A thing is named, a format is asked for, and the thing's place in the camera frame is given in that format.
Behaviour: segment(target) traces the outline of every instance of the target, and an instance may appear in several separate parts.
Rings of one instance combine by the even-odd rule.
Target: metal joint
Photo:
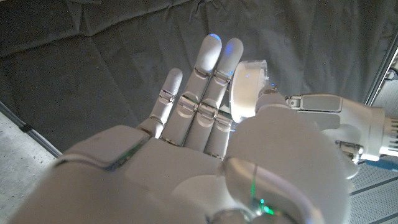
[[[219,154],[215,154],[214,152],[205,152],[205,154],[220,160],[224,160],[224,157],[220,156]]]
[[[179,146],[179,145],[177,145],[175,142],[173,142],[173,141],[171,141],[171,140],[169,140],[169,139],[167,139],[167,138],[164,138],[163,136],[160,137],[160,139],[163,140],[163,141],[165,141],[165,142],[167,142],[167,143],[169,143],[169,144],[172,144],[173,146]]]
[[[210,74],[211,74],[211,73],[199,71],[197,68],[194,68],[193,70],[195,71],[195,73],[197,75],[199,75],[202,78],[208,78],[210,76]]]
[[[229,83],[229,81],[231,81],[231,75],[225,75],[217,70],[215,70],[214,76],[224,83]]]
[[[200,103],[198,107],[198,113],[202,115],[202,117],[208,120],[214,120],[217,117],[218,110],[215,107],[208,105],[207,103]]]
[[[161,90],[159,93],[159,97],[165,100],[167,103],[173,103],[175,99],[175,95],[169,93],[166,90]]]
[[[357,164],[363,153],[363,146],[350,142],[335,141],[335,144],[355,163]]]
[[[302,99],[302,96],[298,96],[298,95],[297,96],[291,96],[291,97],[286,99],[286,103],[293,110],[299,110],[300,106],[301,106],[301,99]]]
[[[194,102],[184,95],[181,96],[178,104],[191,112],[196,112],[198,110],[198,103]]]
[[[224,111],[219,111],[216,117],[216,121],[222,125],[227,127],[231,127],[232,125],[232,117],[229,113]]]

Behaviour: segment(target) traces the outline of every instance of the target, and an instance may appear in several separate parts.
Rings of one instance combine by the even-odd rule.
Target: floor
[[[0,113],[0,224],[7,223],[55,158]]]

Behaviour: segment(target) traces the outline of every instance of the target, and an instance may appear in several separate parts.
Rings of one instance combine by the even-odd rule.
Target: wrinkled gray cloth
[[[59,150],[149,115],[171,68],[203,38],[238,37],[285,95],[363,102],[398,21],[397,1],[0,2],[0,100]]]

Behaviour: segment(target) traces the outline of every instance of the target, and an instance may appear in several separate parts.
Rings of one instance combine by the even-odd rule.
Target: robotic hand
[[[208,35],[170,119],[182,79],[176,68],[147,120],[69,149],[11,223],[347,221],[347,167],[355,165],[331,141],[337,135],[322,132],[337,124],[298,113],[311,108],[307,96],[280,95],[265,61],[238,64],[239,39],[231,39],[218,60],[220,52],[220,38]],[[221,101],[233,75],[230,115]],[[316,106],[334,112],[325,110],[327,102]],[[240,124],[229,141],[232,118]],[[358,138],[336,139],[364,146]]]

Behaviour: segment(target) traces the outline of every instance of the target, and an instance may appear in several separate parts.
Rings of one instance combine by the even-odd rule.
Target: white plastic casing
[[[240,62],[231,82],[229,100],[231,115],[240,123],[256,114],[255,107],[259,92],[267,84],[267,62],[265,60]]]

